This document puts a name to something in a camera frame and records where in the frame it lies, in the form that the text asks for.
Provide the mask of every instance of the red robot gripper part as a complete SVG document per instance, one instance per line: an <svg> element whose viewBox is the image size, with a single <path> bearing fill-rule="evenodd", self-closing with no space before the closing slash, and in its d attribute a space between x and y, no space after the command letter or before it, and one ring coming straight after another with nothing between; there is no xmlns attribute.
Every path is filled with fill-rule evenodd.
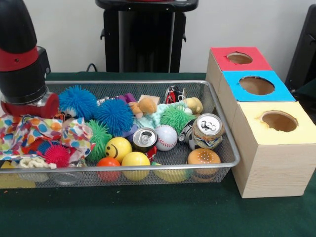
<svg viewBox="0 0 316 237"><path fill-rule="evenodd" d="M47 92L39 101L28 105L10 104L2 99L1 107L6 114L15 117L33 115L51 119L58 113L59 97L55 93Z"/></svg>

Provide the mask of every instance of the circular hole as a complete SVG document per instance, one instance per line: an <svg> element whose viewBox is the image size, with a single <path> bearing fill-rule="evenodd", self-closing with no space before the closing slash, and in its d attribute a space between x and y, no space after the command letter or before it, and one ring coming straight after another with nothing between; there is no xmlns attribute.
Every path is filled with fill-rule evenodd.
<svg viewBox="0 0 316 237"><path fill-rule="evenodd" d="M254 95L267 95L275 90L275 86L261 77L244 77L239 81L242 88Z"/></svg>
<svg viewBox="0 0 316 237"><path fill-rule="evenodd" d="M249 64L252 63L252 58L244 53L231 53L227 55L227 58L230 62L236 63L236 64Z"/></svg>
<svg viewBox="0 0 316 237"><path fill-rule="evenodd" d="M291 115L282 111L266 112L262 121L274 128L276 131L291 132L297 128L297 121Z"/></svg>

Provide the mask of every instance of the shape sorter box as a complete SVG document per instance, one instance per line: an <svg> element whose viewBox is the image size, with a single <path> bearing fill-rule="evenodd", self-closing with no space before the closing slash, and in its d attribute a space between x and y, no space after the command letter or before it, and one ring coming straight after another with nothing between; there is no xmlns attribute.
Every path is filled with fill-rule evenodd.
<svg viewBox="0 0 316 237"><path fill-rule="evenodd" d="M272 68L255 47L211 48L206 80L216 93L225 71L272 71Z"/></svg>
<svg viewBox="0 0 316 237"><path fill-rule="evenodd" d="M232 133L243 198L304 194L316 168L316 126L299 102L240 102Z"/></svg>
<svg viewBox="0 0 316 237"><path fill-rule="evenodd" d="M223 72L218 99L232 127L237 102L295 101L274 71Z"/></svg>

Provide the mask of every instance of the wire mesh basket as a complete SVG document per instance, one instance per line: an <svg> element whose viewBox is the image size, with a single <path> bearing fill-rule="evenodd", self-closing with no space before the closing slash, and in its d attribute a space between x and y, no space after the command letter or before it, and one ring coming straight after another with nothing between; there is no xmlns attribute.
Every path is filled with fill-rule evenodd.
<svg viewBox="0 0 316 237"><path fill-rule="evenodd" d="M18 180L21 187L84 187L108 185L140 185L168 183L221 182L231 167L240 160L238 149L231 134L221 105L212 85L203 80L177 81L47 81L49 90L57 94L69 86L79 84L91 91L97 99L115 97L128 92L135 98L142 94L159 96L164 99L166 89L171 85L186 88L187 97L197 97L203 103L202 113L214 113L223 122L226 132L223 142L214 149L221 159L220 164L186 164L191 149L188 144L178 143L167 152L158 151L155 166L119 166L95 167L87 163L87 167L51 169L1 169L0 183Z"/></svg>

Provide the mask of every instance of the black stand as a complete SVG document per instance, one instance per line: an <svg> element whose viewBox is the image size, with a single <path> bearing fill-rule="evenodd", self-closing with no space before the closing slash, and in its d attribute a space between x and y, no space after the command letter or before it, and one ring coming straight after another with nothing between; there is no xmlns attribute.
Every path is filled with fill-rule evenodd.
<svg viewBox="0 0 316 237"><path fill-rule="evenodd" d="M186 16L198 0L138 2L95 0L105 9L107 72L178 73Z"/></svg>
<svg viewBox="0 0 316 237"><path fill-rule="evenodd" d="M285 81L295 91L316 78L316 4L311 5Z"/></svg>

